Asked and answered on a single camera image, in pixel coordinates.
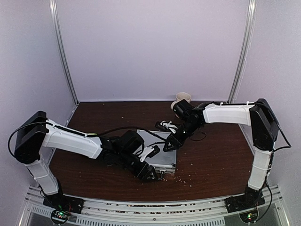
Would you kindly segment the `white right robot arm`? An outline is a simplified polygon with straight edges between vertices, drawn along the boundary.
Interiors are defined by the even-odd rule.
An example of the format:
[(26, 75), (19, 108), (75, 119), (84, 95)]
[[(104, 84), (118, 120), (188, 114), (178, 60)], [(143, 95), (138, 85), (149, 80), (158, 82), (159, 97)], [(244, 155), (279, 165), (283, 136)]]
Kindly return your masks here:
[(182, 147), (186, 139), (205, 124), (229, 123), (251, 127), (254, 160), (241, 204), (250, 208), (257, 203), (258, 193), (271, 170), (273, 155), (279, 150), (275, 147), (277, 137), (284, 135), (266, 99), (243, 104), (201, 103), (198, 106), (192, 106), (183, 99), (173, 105), (173, 111), (183, 124), (167, 137), (163, 148), (165, 152)]

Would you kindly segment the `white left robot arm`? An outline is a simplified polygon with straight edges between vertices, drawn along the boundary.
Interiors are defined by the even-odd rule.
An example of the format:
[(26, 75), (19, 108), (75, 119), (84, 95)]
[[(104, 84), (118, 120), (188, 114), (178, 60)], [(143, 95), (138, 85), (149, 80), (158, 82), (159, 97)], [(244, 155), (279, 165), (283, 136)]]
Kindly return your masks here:
[(23, 125), (12, 132), (11, 142), (16, 136), (15, 148), (8, 145), (9, 153), (31, 172), (49, 201), (57, 209), (67, 206), (58, 179), (40, 155), (42, 147), (49, 147), (80, 154), (108, 164), (120, 164), (143, 181), (158, 179), (155, 168), (146, 162), (151, 153), (159, 152), (157, 147), (146, 147), (144, 139), (128, 128), (122, 136), (106, 137), (104, 134), (84, 133), (62, 126), (47, 118), (44, 111), (37, 111)]

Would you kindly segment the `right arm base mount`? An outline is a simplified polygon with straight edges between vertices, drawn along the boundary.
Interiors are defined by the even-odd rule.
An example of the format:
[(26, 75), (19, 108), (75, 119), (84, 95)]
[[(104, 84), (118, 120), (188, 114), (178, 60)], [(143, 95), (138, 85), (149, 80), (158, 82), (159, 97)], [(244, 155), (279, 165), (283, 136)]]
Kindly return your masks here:
[(243, 211), (265, 204), (265, 199), (263, 196), (254, 198), (250, 195), (244, 194), (228, 197), (224, 201), (228, 213)]

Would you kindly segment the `aluminium poker case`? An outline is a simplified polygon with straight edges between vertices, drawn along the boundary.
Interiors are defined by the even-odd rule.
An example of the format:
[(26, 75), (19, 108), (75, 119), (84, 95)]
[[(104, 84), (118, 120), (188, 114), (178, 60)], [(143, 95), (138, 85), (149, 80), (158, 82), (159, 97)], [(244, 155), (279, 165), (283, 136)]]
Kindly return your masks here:
[(176, 170), (176, 150), (164, 152), (164, 140), (144, 130), (137, 130), (137, 134), (144, 140), (144, 150), (142, 153), (142, 146), (138, 148), (135, 153), (138, 153), (140, 161), (148, 163), (152, 166), (159, 179), (163, 178), (166, 174), (174, 174)]

